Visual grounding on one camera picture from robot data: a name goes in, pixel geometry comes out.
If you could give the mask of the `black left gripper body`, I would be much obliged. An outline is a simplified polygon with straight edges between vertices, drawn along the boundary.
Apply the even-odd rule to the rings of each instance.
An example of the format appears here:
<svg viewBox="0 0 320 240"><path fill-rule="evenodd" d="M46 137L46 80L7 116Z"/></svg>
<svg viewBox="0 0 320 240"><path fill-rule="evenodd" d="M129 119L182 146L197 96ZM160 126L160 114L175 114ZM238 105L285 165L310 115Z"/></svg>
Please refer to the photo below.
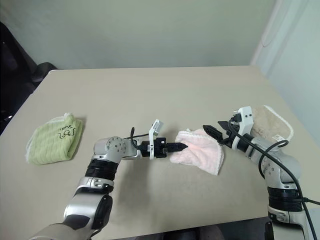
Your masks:
<svg viewBox="0 0 320 240"><path fill-rule="evenodd" d="M140 152L143 157L150 157L149 145L149 141L142 141L140 145ZM171 143L167 143L167 139L165 137L157 137L153 141L153 146L153 156L155 158L166 158L168 153L173 152L173 145Z"/></svg>

